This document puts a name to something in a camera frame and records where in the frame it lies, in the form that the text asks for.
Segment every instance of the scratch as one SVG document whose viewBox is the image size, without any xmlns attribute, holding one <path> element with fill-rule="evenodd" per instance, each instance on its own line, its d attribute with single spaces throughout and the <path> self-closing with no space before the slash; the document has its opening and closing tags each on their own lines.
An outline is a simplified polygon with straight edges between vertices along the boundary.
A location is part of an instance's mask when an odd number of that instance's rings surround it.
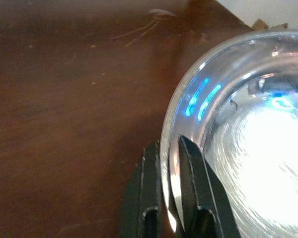
<svg viewBox="0 0 298 238">
<path fill-rule="evenodd" d="M 173 12 L 171 11 L 168 11 L 168 10 L 163 10 L 163 9 L 151 9 L 148 11 L 149 14 L 154 14 L 156 16 L 176 16 L 176 14 L 174 14 Z"/>
<path fill-rule="evenodd" d="M 77 53 L 74 53 L 73 57 L 69 61 L 65 62 L 64 65 L 72 63 L 76 59 L 76 57 L 77 57 Z"/>
<path fill-rule="evenodd" d="M 145 25 L 145 26 L 143 26 L 143 27 L 137 28 L 136 30 L 133 30 L 133 31 L 129 31 L 129 32 L 125 33 L 125 34 L 121 34 L 121 35 L 118 35 L 118 36 L 111 37 L 110 39 L 111 39 L 111 40 L 114 40 L 114 39 L 122 38 L 122 37 L 125 37 L 125 36 L 128 36 L 128 35 L 134 34 L 134 33 L 136 33 L 136 32 L 145 30 L 145 29 L 147 29 L 150 25 L 152 25 L 155 21 L 156 21 L 156 19 L 152 20 L 151 22 L 149 22 L 147 25 Z"/>
<path fill-rule="evenodd" d="M 108 164 L 110 164 L 111 162 L 113 162 L 114 161 L 114 159 L 111 159 L 110 161 L 108 161 Z"/>
<path fill-rule="evenodd" d="M 150 27 L 147 31 L 143 32 L 141 35 L 139 35 L 138 37 L 136 37 L 135 39 L 133 39 L 131 42 L 129 42 L 126 47 L 131 46 L 134 42 L 136 42 L 137 40 L 139 40 L 141 37 L 145 36 L 146 34 L 148 34 L 153 28 L 155 28 L 157 25 L 159 24 L 159 21 L 157 21 L 152 27 Z"/>
<path fill-rule="evenodd" d="M 86 222 L 85 224 L 76 223 L 74 225 L 66 226 L 66 227 L 63 227 L 62 229 L 60 229 L 59 233 L 57 234 L 57 237 L 62 235 L 62 233 L 67 232 L 72 229 L 76 229 L 79 227 L 86 227 L 86 226 L 94 225 L 94 224 L 97 224 L 100 222 L 109 222 L 109 221 L 113 221 L 113 219 L 112 218 L 103 218 L 103 219 L 98 219 L 98 220 L 92 221 L 92 222 Z"/>
<path fill-rule="evenodd" d="M 78 228 L 80 227 L 81 224 L 80 223 L 77 223 L 77 224 L 74 224 L 74 225 L 70 225 L 70 226 L 67 226 L 67 227 L 63 227 L 62 229 L 60 229 L 59 233 L 57 236 L 60 236 L 63 232 L 66 232 L 70 229 L 75 229 L 75 228 Z"/>
</svg>

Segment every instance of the wooden table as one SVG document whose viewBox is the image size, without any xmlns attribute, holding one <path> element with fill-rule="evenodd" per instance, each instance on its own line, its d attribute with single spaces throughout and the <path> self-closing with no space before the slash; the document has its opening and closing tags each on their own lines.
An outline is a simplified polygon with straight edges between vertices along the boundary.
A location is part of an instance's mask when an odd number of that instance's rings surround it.
<svg viewBox="0 0 298 238">
<path fill-rule="evenodd" d="M 181 77 L 250 29 L 213 0 L 17 2 L 0 1 L 0 237 L 113 238 Z M 169 12 L 111 39 L 150 9 Z"/>
</svg>

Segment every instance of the white wall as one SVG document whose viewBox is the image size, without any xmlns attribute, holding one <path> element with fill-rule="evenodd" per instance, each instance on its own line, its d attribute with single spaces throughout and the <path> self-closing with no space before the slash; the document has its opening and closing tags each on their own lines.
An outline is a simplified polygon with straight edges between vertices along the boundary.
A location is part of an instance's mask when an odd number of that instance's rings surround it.
<svg viewBox="0 0 298 238">
<path fill-rule="evenodd" d="M 298 29 L 298 0 L 218 0 L 247 25 L 261 18 L 269 27 L 288 23 Z"/>
</svg>

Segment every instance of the wood grain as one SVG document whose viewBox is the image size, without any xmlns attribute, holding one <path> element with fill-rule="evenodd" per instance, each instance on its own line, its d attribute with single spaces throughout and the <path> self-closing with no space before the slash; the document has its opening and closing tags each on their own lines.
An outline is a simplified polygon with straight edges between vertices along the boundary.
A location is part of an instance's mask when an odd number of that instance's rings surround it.
<svg viewBox="0 0 298 238">
<path fill-rule="evenodd" d="M 164 6 L 100 15 L 67 1 L 57 16 L 51 2 L 0 5 L 0 237 L 115 237 L 124 185 L 181 77 L 250 31 L 215 1 L 166 2 L 176 17 L 129 47 L 135 35 L 110 38 Z"/>
</svg>

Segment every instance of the glass bowl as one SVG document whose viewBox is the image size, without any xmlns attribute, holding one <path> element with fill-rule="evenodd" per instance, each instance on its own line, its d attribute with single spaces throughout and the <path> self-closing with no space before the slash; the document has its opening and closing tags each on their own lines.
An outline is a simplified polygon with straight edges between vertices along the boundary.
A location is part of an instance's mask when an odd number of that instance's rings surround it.
<svg viewBox="0 0 298 238">
<path fill-rule="evenodd" d="M 298 31 L 235 37 L 181 80 L 160 142 L 174 230 L 172 209 L 183 223 L 179 135 L 200 147 L 218 175 L 242 238 L 298 238 Z"/>
</svg>

